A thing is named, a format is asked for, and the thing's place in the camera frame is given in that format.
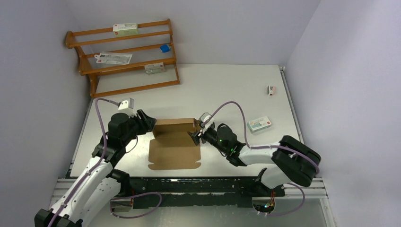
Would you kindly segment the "brown cardboard box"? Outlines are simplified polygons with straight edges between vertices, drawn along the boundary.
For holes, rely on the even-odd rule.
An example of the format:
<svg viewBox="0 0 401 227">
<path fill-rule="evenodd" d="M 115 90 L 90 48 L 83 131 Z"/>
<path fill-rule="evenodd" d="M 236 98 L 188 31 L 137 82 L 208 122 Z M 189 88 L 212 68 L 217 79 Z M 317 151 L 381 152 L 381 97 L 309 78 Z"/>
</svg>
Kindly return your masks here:
<svg viewBox="0 0 401 227">
<path fill-rule="evenodd" d="M 194 118 L 158 119 L 149 142 L 149 169 L 181 170 L 201 166 L 201 148 L 188 132 L 198 129 Z"/>
</svg>

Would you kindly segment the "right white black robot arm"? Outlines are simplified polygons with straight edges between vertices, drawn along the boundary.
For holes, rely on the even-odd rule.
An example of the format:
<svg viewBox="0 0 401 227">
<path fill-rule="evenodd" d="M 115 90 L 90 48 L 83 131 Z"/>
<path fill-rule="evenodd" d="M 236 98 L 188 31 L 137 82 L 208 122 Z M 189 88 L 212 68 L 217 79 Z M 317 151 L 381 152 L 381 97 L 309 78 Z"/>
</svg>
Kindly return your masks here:
<svg viewBox="0 0 401 227">
<path fill-rule="evenodd" d="M 273 165 L 272 169 L 263 168 L 257 176 L 255 190 L 261 196 L 268 195 L 273 188 L 286 183 L 308 187 L 319 172 L 321 156 L 289 135 L 283 136 L 272 145 L 249 148 L 224 123 L 216 128 L 211 126 L 207 130 L 201 129 L 188 134 L 196 146 L 209 143 L 236 167 Z"/>
</svg>

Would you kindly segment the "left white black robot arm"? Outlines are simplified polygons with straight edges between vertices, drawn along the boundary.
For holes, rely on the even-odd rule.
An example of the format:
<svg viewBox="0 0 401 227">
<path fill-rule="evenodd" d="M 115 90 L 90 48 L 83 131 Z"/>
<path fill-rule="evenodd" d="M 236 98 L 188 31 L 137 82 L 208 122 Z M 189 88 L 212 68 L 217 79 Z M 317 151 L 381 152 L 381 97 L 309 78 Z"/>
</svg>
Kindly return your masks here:
<svg viewBox="0 0 401 227">
<path fill-rule="evenodd" d="M 115 169 L 127 145 L 152 132 L 157 120 L 138 110 L 134 115 L 115 113 L 105 138 L 101 138 L 81 175 L 48 210 L 40 209 L 36 227 L 87 227 L 102 207 L 115 196 L 131 192 L 129 174 Z"/>
</svg>

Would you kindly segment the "small white box on shelf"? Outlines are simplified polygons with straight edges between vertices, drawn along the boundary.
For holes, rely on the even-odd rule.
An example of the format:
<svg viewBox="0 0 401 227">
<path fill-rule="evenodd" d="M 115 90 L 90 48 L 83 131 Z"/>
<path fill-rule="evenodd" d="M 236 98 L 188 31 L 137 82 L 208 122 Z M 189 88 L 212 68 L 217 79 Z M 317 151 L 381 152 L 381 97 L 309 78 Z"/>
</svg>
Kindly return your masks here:
<svg viewBox="0 0 401 227">
<path fill-rule="evenodd" d="M 163 62 L 147 64 L 144 66 L 145 73 L 148 75 L 163 73 L 166 71 Z"/>
</svg>

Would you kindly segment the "white teal box on table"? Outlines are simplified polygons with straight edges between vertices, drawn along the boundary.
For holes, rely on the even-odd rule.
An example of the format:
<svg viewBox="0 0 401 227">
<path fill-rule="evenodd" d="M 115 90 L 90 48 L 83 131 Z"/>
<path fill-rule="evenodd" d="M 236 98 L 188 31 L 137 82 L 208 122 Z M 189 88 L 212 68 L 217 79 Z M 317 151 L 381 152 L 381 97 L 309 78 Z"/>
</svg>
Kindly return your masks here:
<svg viewBox="0 0 401 227">
<path fill-rule="evenodd" d="M 269 128 L 272 125 L 271 120 L 267 117 L 260 117 L 247 122 L 247 128 L 251 133 L 259 132 Z"/>
</svg>

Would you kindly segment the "white green box top shelf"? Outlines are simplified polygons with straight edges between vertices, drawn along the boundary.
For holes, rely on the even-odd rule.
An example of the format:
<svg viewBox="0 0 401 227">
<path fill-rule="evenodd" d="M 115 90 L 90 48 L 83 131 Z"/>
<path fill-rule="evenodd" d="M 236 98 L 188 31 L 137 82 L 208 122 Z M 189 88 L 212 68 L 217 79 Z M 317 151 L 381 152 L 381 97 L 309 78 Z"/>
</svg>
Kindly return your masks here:
<svg viewBox="0 0 401 227">
<path fill-rule="evenodd" d="M 123 23 L 115 24 L 113 26 L 113 34 L 115 37 L 138 35 L 138 24 L 137 23 Z"/>
</svg>

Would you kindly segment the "orange wooden shelf rack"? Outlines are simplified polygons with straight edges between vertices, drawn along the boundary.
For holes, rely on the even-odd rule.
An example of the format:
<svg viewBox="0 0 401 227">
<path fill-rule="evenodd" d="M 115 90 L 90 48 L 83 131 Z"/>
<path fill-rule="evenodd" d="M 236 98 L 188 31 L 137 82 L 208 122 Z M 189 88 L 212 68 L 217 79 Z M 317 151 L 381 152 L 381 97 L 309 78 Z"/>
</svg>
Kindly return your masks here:
<svg viewBox="0 0 401 227">
<path fill-rule="evenodd" d="M 77 52 L 91 98 L 180 84 L 169 19 L 68 31 L 65 45 Z"/>
</svg>

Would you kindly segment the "clear plastic blister package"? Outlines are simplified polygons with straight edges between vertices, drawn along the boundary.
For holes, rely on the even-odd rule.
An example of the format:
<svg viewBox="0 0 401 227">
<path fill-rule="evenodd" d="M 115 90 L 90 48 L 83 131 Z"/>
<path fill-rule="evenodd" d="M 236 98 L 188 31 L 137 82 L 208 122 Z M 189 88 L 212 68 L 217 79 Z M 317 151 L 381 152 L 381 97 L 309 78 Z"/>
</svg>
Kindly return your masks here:
<svg viewBox="0 0 401 227">
<path fill-rule="evenodd" d="M 131 61 L 132 54 L 101 52 L 95 54 L 94 57 L 98 64 L 128 65 Z"/>
</svg>

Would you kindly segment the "blue small block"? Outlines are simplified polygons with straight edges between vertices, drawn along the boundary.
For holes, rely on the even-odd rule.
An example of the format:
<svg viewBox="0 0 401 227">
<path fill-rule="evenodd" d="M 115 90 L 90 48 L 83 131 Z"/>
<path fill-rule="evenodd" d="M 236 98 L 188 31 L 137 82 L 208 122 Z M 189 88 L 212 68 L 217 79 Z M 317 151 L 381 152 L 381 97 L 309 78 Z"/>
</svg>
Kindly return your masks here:
<svg viewBox="0 0 401 227">
<path fill-rule="evenodd" d="M 169 44 L 164 44 L 159 47 L 160 51 L 163 53 L 169 52 L 171 50 L 171 46 Z"/>
</svg>

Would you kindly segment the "small pink white stapler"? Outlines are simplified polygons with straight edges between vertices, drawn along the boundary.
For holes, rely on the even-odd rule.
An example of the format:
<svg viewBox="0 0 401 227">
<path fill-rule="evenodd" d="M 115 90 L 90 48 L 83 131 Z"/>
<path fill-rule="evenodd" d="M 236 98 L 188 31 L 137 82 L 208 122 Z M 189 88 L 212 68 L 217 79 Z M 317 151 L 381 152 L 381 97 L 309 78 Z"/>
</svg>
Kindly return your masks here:
<svg viewBox="0 0 401 227">
<path fill-rule="evenodd" d="M 268 86 L 267 91 L 268 91 L 268 95 L 269 96 L 273 96 L 275 94 L 275 92 L 276 92 L 276 87 L 275 86 Z"/>
</svg>

